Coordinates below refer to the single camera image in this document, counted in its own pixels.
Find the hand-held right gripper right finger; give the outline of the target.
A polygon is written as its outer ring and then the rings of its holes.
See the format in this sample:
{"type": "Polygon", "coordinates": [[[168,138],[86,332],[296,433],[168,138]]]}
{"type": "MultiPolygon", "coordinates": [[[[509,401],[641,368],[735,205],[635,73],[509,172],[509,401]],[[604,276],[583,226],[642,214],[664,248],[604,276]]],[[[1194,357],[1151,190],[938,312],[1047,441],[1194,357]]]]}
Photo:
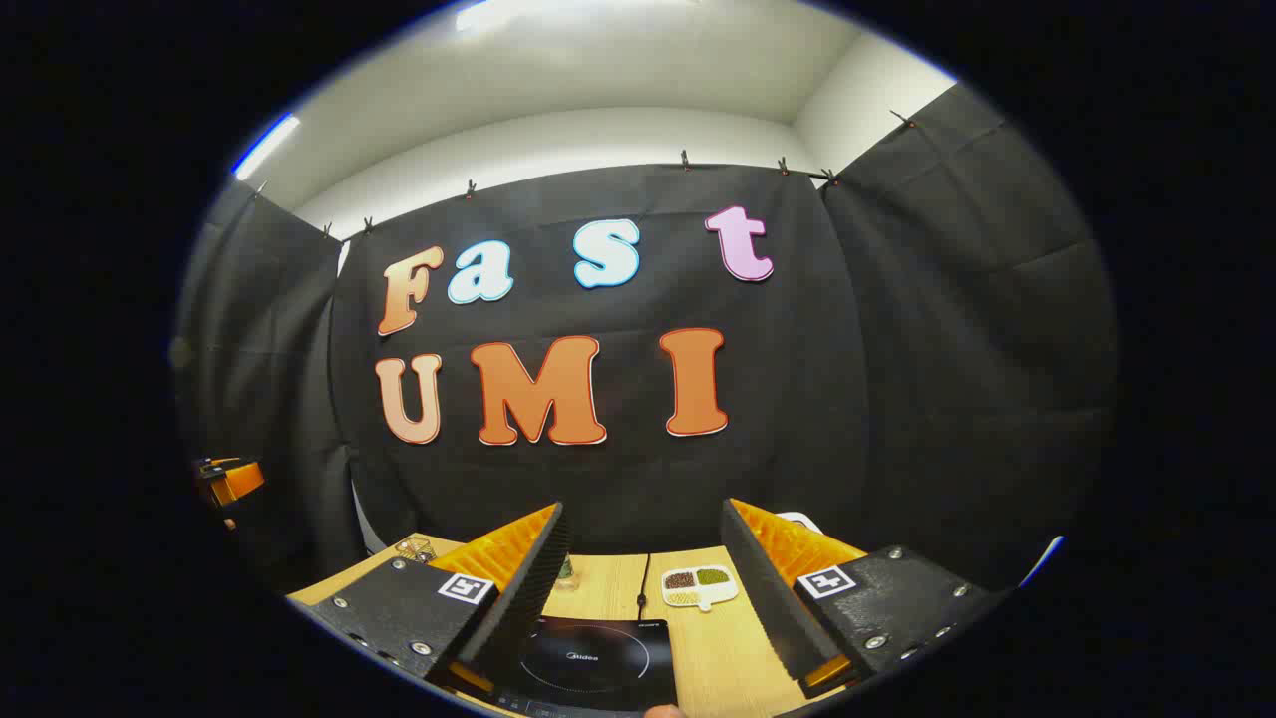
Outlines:
{"type": "Polygon", "coordinates": [[[720,536],[780,663],[806,698],[898,673],[1007,598],[903,545],[865,551],[738,499],[720,536]]]}

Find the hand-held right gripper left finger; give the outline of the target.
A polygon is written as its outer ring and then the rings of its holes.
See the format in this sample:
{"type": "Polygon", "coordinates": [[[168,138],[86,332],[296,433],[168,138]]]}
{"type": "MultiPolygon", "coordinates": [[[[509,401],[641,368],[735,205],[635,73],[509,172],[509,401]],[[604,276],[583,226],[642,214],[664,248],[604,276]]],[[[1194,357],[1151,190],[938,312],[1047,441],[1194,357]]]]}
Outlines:
{"type": "Polygon", "coordinates": [[[487,695],[527,644],[569,543],[565,508],[554,502],[441,557],[388,555],[324,596],[290,603],[402,676],[487,695]]]}

